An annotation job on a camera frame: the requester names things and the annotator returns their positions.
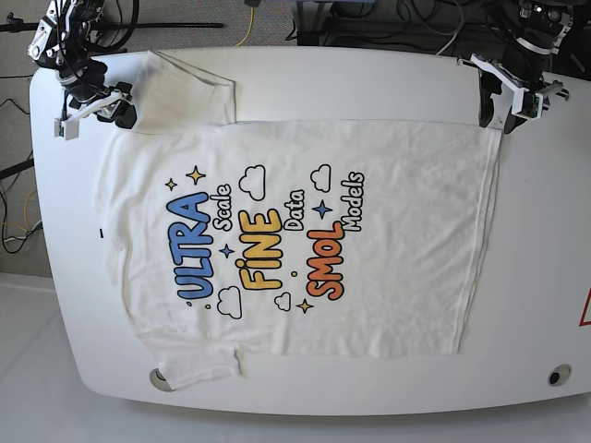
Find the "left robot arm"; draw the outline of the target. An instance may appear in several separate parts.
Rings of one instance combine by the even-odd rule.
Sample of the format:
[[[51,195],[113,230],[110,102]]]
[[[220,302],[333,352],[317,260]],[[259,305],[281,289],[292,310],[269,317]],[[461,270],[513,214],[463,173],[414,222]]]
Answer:
[[[486,1],[483,10],[488,26],[505,43],[501,59],[480,54],[458,63],[479,74],[478,125],[487,127],[495,114],[492,97],[504,89],[512,103],[503,132],[511,134],[522,124],[539,119],[550,107],[550,97],[565,101],[570,92],[558,80],[544,79],[544,66],[560,52],[561,44],[575,27],[575,11],[586,1]]]

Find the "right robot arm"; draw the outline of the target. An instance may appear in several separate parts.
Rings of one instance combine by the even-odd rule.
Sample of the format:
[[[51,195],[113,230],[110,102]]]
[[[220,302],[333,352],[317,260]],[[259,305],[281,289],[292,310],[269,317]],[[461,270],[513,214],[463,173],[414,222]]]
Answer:
[[[130,23],[126,33],[109,46],[90,40],[92,25],[103,13],[103,1],[52,1],[40,20],[28,47],[28,55],[40,68],[52,69],[64,90],[62,113],[58,119],[58,134],[63,136],[63,124],[69,117],[67,108],[88,111],[103,123],[131,129],[137,122],[137,112],[131,103],[132,85],[119,82],[104,84],[107,65],[91,58],[93,54],[112,54],[127,43],[139,20],[139,2],[132,3]]]

